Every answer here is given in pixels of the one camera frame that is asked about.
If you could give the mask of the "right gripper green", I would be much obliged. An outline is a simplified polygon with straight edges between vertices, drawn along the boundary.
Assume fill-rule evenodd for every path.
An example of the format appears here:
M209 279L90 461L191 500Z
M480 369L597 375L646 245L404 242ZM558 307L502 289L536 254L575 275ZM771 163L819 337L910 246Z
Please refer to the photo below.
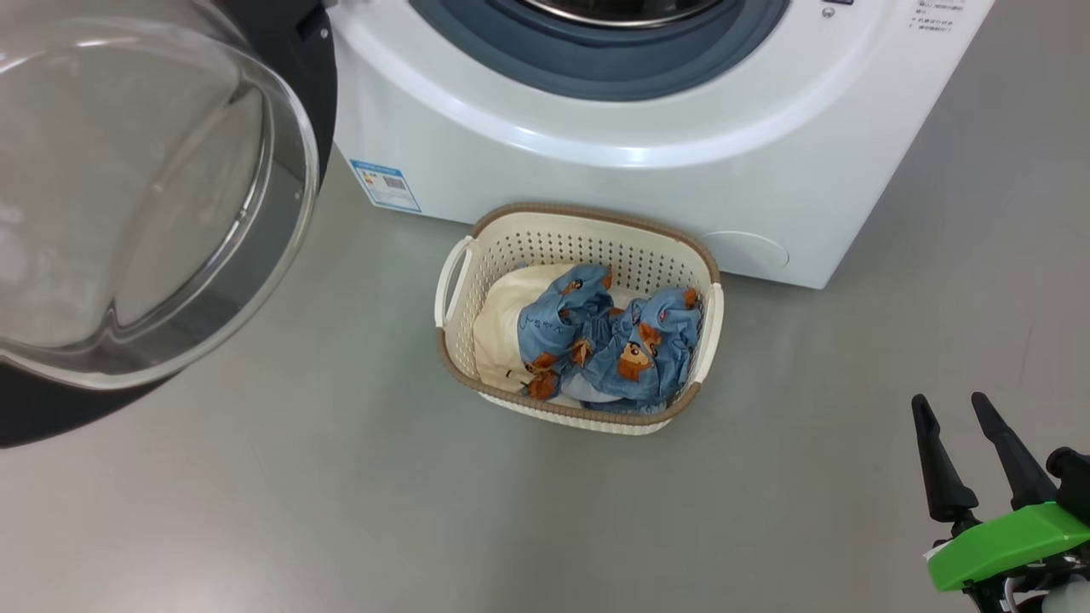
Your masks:
M1053 450L1047 471L983 392L971 404L1012 488L1012 513L932 548L927 570L940 593L958 591L978 612L1086 612L1087 455ZM931 520L976 524L976 493L964 485L941 441L937 417L911 400L916 448Z

